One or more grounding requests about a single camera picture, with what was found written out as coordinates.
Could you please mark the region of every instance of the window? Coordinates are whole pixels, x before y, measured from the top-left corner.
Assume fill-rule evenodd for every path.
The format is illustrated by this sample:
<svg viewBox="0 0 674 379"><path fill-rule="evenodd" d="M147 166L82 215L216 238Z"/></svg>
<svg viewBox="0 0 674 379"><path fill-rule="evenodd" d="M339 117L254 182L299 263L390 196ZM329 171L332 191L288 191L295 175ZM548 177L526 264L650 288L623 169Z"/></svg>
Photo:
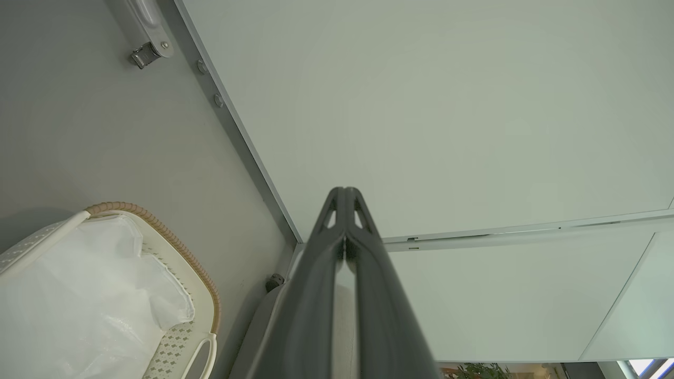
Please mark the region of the window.
<svg viewBox="0 0 674 379"><path fill-rule="evenodd" d="M639 379L661 379L674 369L674 358L633 359L629 363Z"/></svg>

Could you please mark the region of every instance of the white plastic basket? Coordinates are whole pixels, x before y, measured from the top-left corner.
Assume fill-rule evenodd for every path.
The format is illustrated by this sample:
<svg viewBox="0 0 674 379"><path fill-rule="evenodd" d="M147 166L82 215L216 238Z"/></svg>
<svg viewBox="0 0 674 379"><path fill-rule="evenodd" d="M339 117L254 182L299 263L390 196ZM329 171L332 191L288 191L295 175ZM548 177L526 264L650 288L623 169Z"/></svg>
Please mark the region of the white plastic basket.
<svg viewBox="0 0 674 379"><path fill-rule="evenodd" d="M135 204L101 203L33 233L0 254L0 284L3 279L35 261L80 223L111 214L124 214L134 221L143 235L143 252L155 255L168 267L190 294L195 308L194 320L176 325L164 335L142 379L184 379L199 350L205 343L210 343L201 375L201 379L208 378L217 350L216 334L220 319L218 291L178 237L151 213Z"/></svg>

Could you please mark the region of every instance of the screw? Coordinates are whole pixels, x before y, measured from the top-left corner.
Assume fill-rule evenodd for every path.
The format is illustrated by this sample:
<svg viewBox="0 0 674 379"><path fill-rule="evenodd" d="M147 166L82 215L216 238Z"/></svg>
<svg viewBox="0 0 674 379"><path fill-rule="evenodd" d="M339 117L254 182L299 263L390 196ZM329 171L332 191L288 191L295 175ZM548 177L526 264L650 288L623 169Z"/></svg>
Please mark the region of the screw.
<svg viewBox="0 0 674 379"><path fill-rule="evenodd" d="M213 101L218 108L224 107L224 99L220 94L213 95Z"/></svg>
<svg viewBox="0 0 674 379"><path fill-rule="evenodd" d="M208 74L208 67L206 67L206 64L204 63L203 59L199 59L197 61L197 68L199 69L199 72L206 75Z"/></svg>

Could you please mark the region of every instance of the green leaves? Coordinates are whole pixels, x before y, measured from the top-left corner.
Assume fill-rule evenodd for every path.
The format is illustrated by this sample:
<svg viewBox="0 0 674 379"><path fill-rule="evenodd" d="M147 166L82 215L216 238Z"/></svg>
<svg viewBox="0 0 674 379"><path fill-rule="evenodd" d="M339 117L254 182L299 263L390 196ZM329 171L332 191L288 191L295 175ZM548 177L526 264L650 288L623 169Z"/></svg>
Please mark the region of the green leaves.
<svg viewBox="0 0 674 379"><path fill-rule="evenodd" d="M459 366L459 370L454 373L455 379L511 379L510 370L505 371L496 363L490 363L488 366L484 363L466 363L466 367Z"/></svg>

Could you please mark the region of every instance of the gray floor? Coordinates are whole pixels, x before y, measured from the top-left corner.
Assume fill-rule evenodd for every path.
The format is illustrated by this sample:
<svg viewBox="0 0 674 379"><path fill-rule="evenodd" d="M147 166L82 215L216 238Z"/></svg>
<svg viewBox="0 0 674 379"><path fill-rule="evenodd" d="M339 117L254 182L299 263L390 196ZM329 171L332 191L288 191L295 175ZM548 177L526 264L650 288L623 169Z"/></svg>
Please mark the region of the gray floor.
<svg viewBox="0 0 674 379"><path fill-rule="evenodd" d="M177 48L144 70L101 0L0 5L0 251L103 201L152 211L194 252L222 298L231 368L284 237Z"/></svg>

